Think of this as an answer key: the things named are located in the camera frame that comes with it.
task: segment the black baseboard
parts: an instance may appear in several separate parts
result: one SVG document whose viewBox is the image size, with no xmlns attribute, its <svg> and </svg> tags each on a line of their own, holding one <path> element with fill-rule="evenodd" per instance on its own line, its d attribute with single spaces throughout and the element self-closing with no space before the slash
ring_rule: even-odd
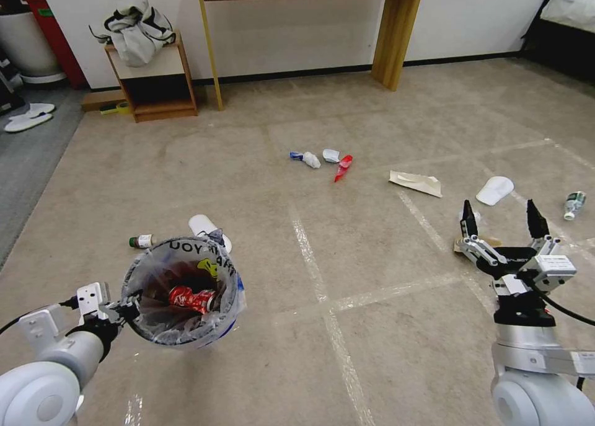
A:
<svg viewBox="0 0 595 426">
<path fill-rule="evenodd" d="M 506 58 L 506 57 L 517 57 L 519 56 L 518 51 L 495 53 L 495 54 L 480 54 L 472 56 L 462 57 L 444 57 L 437 59 L 426 59 L 426 60 L 410 60 L 403 63 L 403 66 L 421 66 L 429 64 L 442 64 L 442 63 L 458 63 L 466 61 L 477 61 L 477 60 L 489 60 L 494 58 Z M 246 74 L 244 76 L 226 76 L 220 77 L 220 84 L 240 83 L 240 82 L 255 82 L 255 81 L 266 81 L 276 79 L 291 79 L 298 77 L 308 76 L 322 76 L 324 74 L 340 74 L 340 73 L 358 73 L 360 71 L 370 71 L 372 69 L 371 64 L 361 64 L 352 66 L 336 66 L 333 68 L 317 68 L 317 69 L 299 69 L 297 71 L 281 71 L 279 73 L 263 73 L 263 74 Z M 213 79 L 193 79 L 194 85 L 213 85 Z M 106 87 L 106 88 L 93 88 L 92 91 L 109 91 L 119 89 L 120 87 Z"/>
<path fill-rule="evenodd" d="M 460 57 L 442 57 L 438 59 L 427 59 L 427 60 L 409 60 L 403 62 L 403 66 L 421 66 L 421 65 L 428 65 L 428 64 L 442 64 L 442 63 L 460 63 L 464 61 L 478 61 L 478 60 L 489 60 L 494 58 L 509 58 L 509 57 L 519 57 L 521 55 L 520 51 L 509 51 L 504 53 L 494 53 L 494 54 L 478 54 L 472 56 L 460 56 Z"/>
<path fill-rule="evenodd" d="M 317 69 L 299 69 L 297 71 L 281 71 L 278 73 L 246 74 L 244 76 L 226 76 L 220 77 L 220 84 L 255 82 L 276 79 L 291 79 L 297 77 L 323 76 L 325 74 L 357 73 L 360 71 L 369 71 L 372 65 L 353 65 L 353 66 L 335 66 L 333 68 Z M 194 85 L 213 85 L 213 79 L 194 79 Z"/>
</svg>

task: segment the black cable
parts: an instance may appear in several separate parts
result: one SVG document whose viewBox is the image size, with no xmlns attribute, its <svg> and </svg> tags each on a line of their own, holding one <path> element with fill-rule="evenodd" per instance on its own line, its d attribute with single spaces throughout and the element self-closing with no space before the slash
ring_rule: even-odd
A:
<svg viewBox="0 0 595 426">
<path fill-rule="evenodd" d="M 76 296 L 73 296 L 70 299 L 67 299 L 67 300 L 65 300 L 63 302 L 60 302 L 59 305 L 60 306 L 65 306 L 65 307 L 70 307 L 71 309 L 77 309 L 79 307 L 79 302 L 78 302 Z M 42 308 L 46 308 L 48 306 L 49 305 L 44 305 L 44 306 L 41 306 L 39 308 L 35 308 L 35 309 L 31 310 L 31 311 L 27 311 L 26 313 L 23 313 L 23 314 L 21 314 L 18 317 L 15 317 L 13 320 L 11 320 L 10 322 L 8 322 L 4 327 L 0 328 L 0 335 L 2 333 L 4 333 L 5 331 L 7 331 L 14 324 L 16 324 L 19 321 L 19 319 L 22 318 L 23 316 L 26 316 L 28 314 L 33 313 L 34 311 L 41 310 Z"/>
<path fill-rule="evenodd" d="M 584 322 L 585 324 L 589 324 L 590 326 L 595 327 L 595 321 L 593 321 L 592 319 L 589 319 L 588 317 L 581 316 L 580 314 L 575 313 L 574 311 L 570 311 L 568 308 L 564 308 L 562 305 L 554 302 L 543 291 L 541 291 L 539 288 L 537 288 L 535 286 L 535 282 L 533 282 L 532 280 L 526 280 L 525 283 L 527 283 L 527 285 L 529 285 L 529 288 L 531 288 L 533 291 L 535 291 L 539 295 L 539 297 L 541 297 L 544 300 L 544 302 L 553 306 L 558 311 L 566 314 L 567 316 L 573 317 L 577 321 L 581 321 L 581 322 Z"/>
<path fill-rule="evenodd" d="M 12 327 L 14 324 L 16 324 L 20 318 L 22 318 L 24 315 L 29 314 L 29 313 L 25 313 L 25 314 L 21 314 L 19 317 L 15 317 L 13 320 L 11 320 L 8 324 L 6 324 L 4 327 L 2 327 L 0 329 L 0 334 L 4 333 L 5 331 L 7 331 L 10 327 Z"/>
</svg>

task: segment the bed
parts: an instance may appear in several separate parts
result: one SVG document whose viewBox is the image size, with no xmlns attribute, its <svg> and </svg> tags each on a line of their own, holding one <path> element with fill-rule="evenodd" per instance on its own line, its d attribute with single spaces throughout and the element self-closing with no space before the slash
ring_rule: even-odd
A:
<svg viewBox="0 0 595 426">
<path fill-rule="evenodd" d="M 544 0 L 521 53 L 595 81 L 595 0 Z"/>
</svg>

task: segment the gray bag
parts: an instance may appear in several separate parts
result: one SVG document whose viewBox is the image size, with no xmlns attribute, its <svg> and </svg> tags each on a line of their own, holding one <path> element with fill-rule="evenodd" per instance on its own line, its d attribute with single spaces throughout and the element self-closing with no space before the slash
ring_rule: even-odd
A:
<svg viewBox="0 0 595 426">
<path fill-rule="evenodd" d="M 90 26 L 89 30 L 100 43 L 113 43 L 128 66 L 148 64 L 164 45 L 175 41 L 172 24 L 148 0 L 119 6 L 104 27 L 110 35 L 95 35 Z"/>
</svg>

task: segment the white bedsheet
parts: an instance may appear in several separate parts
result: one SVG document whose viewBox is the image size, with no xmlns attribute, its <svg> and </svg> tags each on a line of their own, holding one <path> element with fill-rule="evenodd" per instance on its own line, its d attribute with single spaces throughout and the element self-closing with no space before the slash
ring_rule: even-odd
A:
<svg viewBox="0 0 595 426">
<path fill-rule="evenodd" d="M 595 33 L 595 0 L 550 0 L 541 18 Z"/>
</svg>

